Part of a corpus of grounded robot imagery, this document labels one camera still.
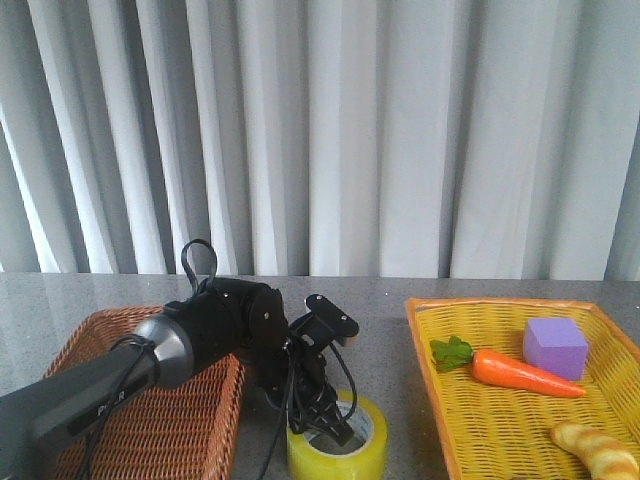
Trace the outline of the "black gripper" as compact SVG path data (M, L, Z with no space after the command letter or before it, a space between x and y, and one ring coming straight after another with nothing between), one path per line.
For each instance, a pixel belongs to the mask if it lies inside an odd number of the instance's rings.
M315 351L289 332L269 330L252 335L249 359L270 403L285 409L293 433L319 430L339 446L354 437L349 420L356 404L337 400L337 392L326 377L323 350Z

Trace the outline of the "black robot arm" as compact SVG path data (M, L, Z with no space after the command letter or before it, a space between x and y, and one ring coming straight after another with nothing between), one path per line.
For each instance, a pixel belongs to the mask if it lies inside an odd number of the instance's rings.
M79 438L92 454L112 413L144 391L182 386L229 354L245 353L261 385L296 434L317 431L344 445L354 435L325 375L325 349L359 331L325 296L313 294L294 322L281 293L229 278L199 282L192 296L166 304L110 350L1 400L1 475L41 479Z

